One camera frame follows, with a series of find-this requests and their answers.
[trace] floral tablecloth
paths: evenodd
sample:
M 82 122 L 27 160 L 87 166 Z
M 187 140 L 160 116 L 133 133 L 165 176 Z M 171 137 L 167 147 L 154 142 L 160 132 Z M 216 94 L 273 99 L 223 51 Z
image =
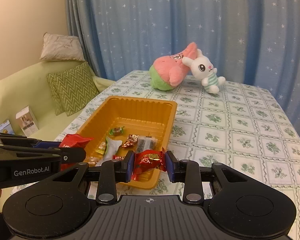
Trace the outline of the floral tablecloth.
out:
M 292 199 L 297 218 L 289 236 L 300 240 L 300 138 L 271 93 L 262 88 L 226 82 L 210 95 L 193 76 L 171 91 L 153 89 L 147 71 L 133 71 L 95 97 L 56 138 L 76 133 L 110 95 L 173 100 L 178 103 L 168 150 L 178 159 L 202 166 L 221 162 L 281 191 Z M 16 187 L 13 192 L 24 188 Z M 118 195 L 170 195 L 182 198 L 184 185 L 169 182 L 162 172 L 157 186 L 141 190 L 117 184 Z M 95 198 L 97 185 L 90 188 Z M 205 198 L 211 198 L 203 183 Z

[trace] orange tray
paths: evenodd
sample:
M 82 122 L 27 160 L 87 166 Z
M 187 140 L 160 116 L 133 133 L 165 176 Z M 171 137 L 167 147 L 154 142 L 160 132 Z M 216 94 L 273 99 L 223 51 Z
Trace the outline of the orange tray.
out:
M 158 139 L 155 150 L 167 149 L 177 103 L 173 101 L 133 98 L 108 97 L 101 106 L 82 125 L 78 133 L 94 139 L 85 147 L 87 156 L 101 156 L 95 152 L 101 142 L 106 140 L 110 128 L 124 126 L 124 133 L 112 137 L 124 143 L 129 134 L 153 136 Z M 117 155 L 125 156 L 130 148 L 119 147 Z M 151 189 L 159 179 L 160 170 L 152 170 L 139 175 L 139 181 L 123 183 L 132 187 Z

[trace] sofa backrest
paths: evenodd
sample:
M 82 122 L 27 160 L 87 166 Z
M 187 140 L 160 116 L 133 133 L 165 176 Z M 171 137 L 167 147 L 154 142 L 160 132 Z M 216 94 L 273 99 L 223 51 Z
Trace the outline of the sofa backrest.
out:
M 13 130 L 20 133 L 16 113 L 24 107 L 29 105 L 37 120 L 48 111 L 54 111 L 46 75 L 71 69 L 81 63 L 42 61 L 0 80 L 0 124 L 9 119 Z

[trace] cardboard box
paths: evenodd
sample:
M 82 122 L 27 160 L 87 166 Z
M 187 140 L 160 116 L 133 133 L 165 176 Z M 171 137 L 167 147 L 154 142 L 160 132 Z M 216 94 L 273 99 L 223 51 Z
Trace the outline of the cardboard box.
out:
M 9 120 L 4 121 L 4 123 L 0 124 L 0 132 L 15 134 Z
M 37 119 L 34 117 L 29 106 L 16 114 L 16 120 L 27 137 L 39 130 Z

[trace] sofa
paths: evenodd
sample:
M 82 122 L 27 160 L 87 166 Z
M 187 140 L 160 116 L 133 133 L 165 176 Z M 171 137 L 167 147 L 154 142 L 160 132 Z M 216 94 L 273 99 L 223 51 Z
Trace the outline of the sofa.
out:
M 15 117 L 17 112 L 29 105 L 39 126 L 39 130 L 31 137 L 54 140 L 81 111 L 71 116 L 66 116 L 65 112 L 55 115 L 46 75 L 71 69 L 81 63 L 81 61 L 42 61 L 0 80 L 0 124 L 9 119 L 15 133 L 23 135 Z M 12 188 L 3 190 L 0 211 L 11 190 Z

